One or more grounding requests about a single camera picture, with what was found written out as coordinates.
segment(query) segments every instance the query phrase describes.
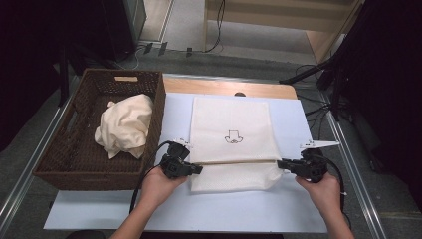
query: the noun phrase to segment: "black cable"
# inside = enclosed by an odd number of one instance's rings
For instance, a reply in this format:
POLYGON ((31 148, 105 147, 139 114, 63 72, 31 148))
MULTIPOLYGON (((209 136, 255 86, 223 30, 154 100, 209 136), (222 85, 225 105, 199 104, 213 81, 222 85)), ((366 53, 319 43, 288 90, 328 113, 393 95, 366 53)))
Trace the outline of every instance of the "black cable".
MULTIPOLYGON (((160 144, 159 146, 158 146, 158 148, 155 150, 155 152, 154 152, 154 154, 151 156, 151 158, 149 158, 148 159, 148 161, 150 161, 150 160, 152 160, 153 158, 155 158, 155 156, 157 155, 157 153, 158 153, 158 151, 164 146, 164 145, 166 145, 166 144, 168 144, 168 143, 172 143, 172 141, 165 141, 165 142, 163 142, 162 144, 160 144)), ((136 187, 134 188, 134 190, 133 190, 133 194, 132 194, 132 198, 131 198, 131 201, 130 201, 130 209, 129 209, 129 213, 131 213, 131 211, 133 210, 133 208, 134 208, 134 204, 135 204, 135 202, 136 202, 136 197, 137 197, 137 193, 138 193, 138 191, 139 191, 139 188, 140 188, 140 185, 142 185, 142 182, 143 182, 143 179, 145 179, 145 177, 146 177, 146 175, 152 170, 152 169, 154 169, 155 167, 157 167, 157 166, 159 166, 161 163, 158 163, 158 164, 156 164, 155 166, 152 166, 150 169, 148 169, 148 170, 146 170, 146 168, 140 173, 140 176, 139 176, 139 181, 137 182, 137 185, 136 185, 136 187)))
POLYGON ((299 95, 299 94, 296 94, 296 96, 298 96, 299 98, 303 98, 303 99, 305 99, 305 100, 308 100, 308 101, 310 101, 310 102, 323 103, 323 104, 326 104, 326 105, 327 105, 327 102, 323 102, 323 101, 320 101, 320 100, 311 99, 311 98, 304 97, 304 96, 299 95))
POLYGON ((330 104, 325 104, 325 105, 323 105, 322 107, 319 107, 316 110, 313 110, 311 112, 305 113, 305 116, 308 117, 308 116, 313 115, 313 114, 315 114, 315 113, 317 113, 317 112, 319 112, 321 110, 329 110, 329 107, 330 107, 330 104))
POLYGON ((226 9, 226 1, 225 0, 223 0, 223 1, 221 1, 221 4, 220 4, 220 8, 218 9, 218 14, 217 14, 217 27, 218 27, 218 37, 217 37, 217 41, 215 42, 215 44, 214 44, 214 46, 211 48, 211 49, 209 49, 209 50, 206 50, 204 53, 209 53, 209 52, 211 52, 212 50, 214 50, 217 46, 218 46, 218 44, 220 43, 220 37, 221 37, 221 24, 223 23, 223 18, 224 18, 224 10, 226 9))
POLYGON ((313 123, 313 125, 311 125, 310 126, 310 130, 311 129, 313 129, 314 128, 314 126, 316 125, 316 123, 317 123, 317 120, 322 120, 322 118, 320 118, 320 119, 318 119, 317 117, 319 117, 319 115, 321 115, 321 114, 324 114, 324 116, 325 116, 325 114, 326 114, 326 112, 327 112, 328 110, 324 110, 324 111, 321 111, 321 112, 319 112, 317 115, 316 115, 316 117, 312 120, 314 123, 313 123))
POLYGON ((348 222, 348 228, 350 229, 350 231, 351 231, 351 221, 350 221, 350 218, 347 216, 347 214, 345 214, 344 212, 341 212, 343 215, 344 215, 344 217, 347 219, 347 222, 348 222))
POLYGON ((333 161, 331 161, 331 159, 329 159, 325 156, 321 156, 321 155, 318 155, 318 154, 310 154, 310 156, 319 157, 319 158, 326 160, 326 163, 328 163, 332 168, 334 168, 335 172, 337 173, 338 181, 339 181, 339 184, 340 184, 340 209, 341 209, 341 212, 342 212, 343 208, 344 208, 345 192, 344 192, 344 181, 343 181, 340 169, 337 167, 337 165, 335 165, 335 163, 333 161))
MULTIPOLYGON (((223 23, 225 9, 226 9, 226 0, 223 0, 221 2, 221 4, 220 4, 220 7, 218 9, 218 14, 217 14, 218 37, 217 37, 216 42, 214 43, 214 46, 211 49, 208 49, 206 51, 190 51, 189 53, 210 53, 212 50, 214 50, 220 44, 220 40, 221 40, 221 25, 223 23)), ((184 50, 166 49, 165 51, 168 51, 168 52, 188 53, 188 51, 184 51, 184 50)))
POLYGON ((322 117, 320 118, 320 122, 319 122, 319 129, 318 129, 318 133, 317 133, 317 138, 316 138, 316 140, 320 140, 320 132, 321 132, 321 129, 322 129, 322 123, 323 123, 323 120, 325 119, 326 114, 328 114, 328 112, 329 112, 329 111, 326 111, 326 112, 322 115, 322 117))
MULTIPOLYGON (((298 75, 298 69, 303 68, 303 67, 315 67, 315 68, 319 69, 320 71, 322 71, 322 69, 319 68, 317 65, 305 64, 305 65, 301 65, 301 66, 299 66, 299 67, 296 68, 296 70, 295 70, 295 76, 298 75)), ((314 77, 317 80, 319 80, 319 78, 317 77, 317 73, 314 73, 314 77)))

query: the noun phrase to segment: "wooden board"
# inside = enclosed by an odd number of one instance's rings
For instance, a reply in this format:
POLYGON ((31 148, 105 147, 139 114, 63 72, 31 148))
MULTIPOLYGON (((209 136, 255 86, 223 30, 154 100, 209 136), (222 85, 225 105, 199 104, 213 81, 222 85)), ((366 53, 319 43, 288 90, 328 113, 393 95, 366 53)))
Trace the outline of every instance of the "wooden board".
MULTIPOLYGON (((237 22, 307 31, 317 63, 328 56, 338 37, 353 23, 362 0, 227 0, 226 22, 237 22)), ((216 20, 221 0, 205 1, 204 47, 207 20, 216 20)))
POLYGON ((292 86, 257 83, 239 83, 224 81, 190 80, 164 78, 168 93, 206 94, 234 96, 243 93, 247 97, 275 98, 296 100, 296 91, 292 86))

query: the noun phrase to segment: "cord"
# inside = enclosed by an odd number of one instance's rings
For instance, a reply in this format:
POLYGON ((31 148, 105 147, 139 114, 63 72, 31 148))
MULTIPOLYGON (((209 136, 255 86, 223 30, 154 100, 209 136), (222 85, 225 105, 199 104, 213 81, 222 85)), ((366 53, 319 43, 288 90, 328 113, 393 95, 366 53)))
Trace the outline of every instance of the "cord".
POLYGON ((326 114, 328 114, 329 111, 325 111, 325 113, 323 113, 322 117, 320 118, 319 121, 319 129, 318 129, 318 133, 317 133, 317 140, 320 140, 320 133, 321 133, 321 129, 322 129, 322 123, 323 120, 325 119, 326 114))
POLYGON ((319 68, 317 65, 305 64, 305 65, 301 65, 301 66, 299 66, 299 67, 296 68, 296 70, 295 70, 295 76, 298 75, 298 70, 300 68, 303 68, 303 67, 316 67, 318 70, 322 71, 322 69, 319 68))
POLYGON ((119 65, 118 62, 114 62, 114 63, 123 70, 134 70, 134 69, 136 69, 139 66, 139 58, 137 57, 137 53, 142 49, 143 49, 143 47, 137 48, 136 51, 134 52, 134 56, 136 57, 136 66, 134 68, 127 69, 127 68, 124 68, 123 66, 119 65))
POLYGON ((341 213, 346 217, 347 222, 348 222, 348 227, 351 230, 350 218, 347 216, 347 214, 344 213, 344 198, 345 198, 345 195, 347 195, 347 194, 344 190, 344 180, 343 180, 343 177, 341 175, 340 169, 337 167, 337 165, 335 165, 335 163, 331 159, 329 159, 325 156, 321 156, 321 155, 318 155, 318 154, 310 154, 310 156, 318 157, 318 158, 322 158, 322 159, 326 160, 326 163, 329 164, 332 168, 334 168, 335 172, 337 173, 338 181, 339 181, 339 184, 340 184, 340 210, 341 210, 341 213))
MULTIPOLYGON (((167 140, 167 141, 164 141, 162 144, 160 144, 159 146, 158 146, 158 148, 155 150, 155 152, 154 152, 154 154, 151 156, 151 158, 149 158, 149 161, 151 161, 155 156, 156 156, 156 154, 158 153, 158 151, 164 146, 164 145, 166 145, 166 144, 171 144, 172 143, 172 141, 169 141, 169 140, 167 140)), ((134 188, 134 190, 133 190, 133 194, 132 194, 132 198, 131 198, 131 201, 130 201, 130 209, 129 209, 129 213, 131 213, 132 212, 132 210, 133 210, 133 208, 134 208, 134 204, 135 204, 135 202, 136 202, 136 197, 137 197, 137 193, 139 192, 139 188, 140 188, 140 185, 142 185, 142 182, 143 182, 143 179, 145 179, 145 177, 146 177, 146 175, 148 175, 148 173, 152 170, 152 169, 154 169, 155 167, 157 167, 157 166, 159 166, 159 165, 161 165, 161 162, 160 163, 158 163, 158 164, 156 164, 155 166, 152 166, 149 170, 143 170, 141 173, 140 173, 140 176, 139 176, 139 181, 137 182, 137 185, 136 185, 136 187, 134 188)))
POLYGON ((327 102, 323 102, 323 101, 320 101, 320 100, 311 99, 311 98, 304 97, 304 96, 299 95, 299 94, 297 94, 297 96, 298 96, 299 98, 303 98, 303 99, 308 100, 308 101, 310 101, 310 102, 327 104, 327 102))
POLYGON ((218 9, 218 14, 217 14, 217 27, 218 27, 218 37, 217 37, 217 41, 215 42, 214 46, 209 49, 206 50, 204 53, 209 53, 212 50, 214 50, 218 44, 220 43, 221 40, 221 24, 223 23, 223 18, 224 18, 224 10, 226 9, 226 0, 221 1, 220 4, 220 8, 218 9))

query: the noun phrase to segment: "crumpled cloth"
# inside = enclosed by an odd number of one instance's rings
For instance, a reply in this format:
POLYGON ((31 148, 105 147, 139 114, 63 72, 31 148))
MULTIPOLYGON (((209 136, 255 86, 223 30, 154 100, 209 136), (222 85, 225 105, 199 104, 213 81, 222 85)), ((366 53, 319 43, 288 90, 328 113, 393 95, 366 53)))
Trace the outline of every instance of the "crumpled cloth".
POLYGON ((191 191, 265 190, 282 177, 267 102, 195 98, 190 143, 190 162, 203 165, 191 191))
POLYGON ((94 138, 108 152, 109 159, 120 151, 129 152, 136 158, 142 156, 151 122, 152 105, 151 98, 146 95, 108 103, 94 138))

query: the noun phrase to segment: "handheld controller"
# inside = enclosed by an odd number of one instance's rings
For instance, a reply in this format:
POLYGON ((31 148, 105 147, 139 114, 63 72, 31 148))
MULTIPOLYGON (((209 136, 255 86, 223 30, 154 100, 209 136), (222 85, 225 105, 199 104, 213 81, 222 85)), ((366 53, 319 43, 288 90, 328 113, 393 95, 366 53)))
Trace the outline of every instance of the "handheld controller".
POLYGON ((202 166, 184 161, 189 153, 190 151, 184 145, 177 142, 171 143, 159 163, 164 174, 168 178, 189 176, 193 173, 200 174, 202 166))
POLYGON ((311 182, 320 182, 328 172, 327 161, 319 148, 307 148, 301 152, 302 159, 284 159, 277 161, 277 166, 287 169, 297 176, 310 179, 311 182))

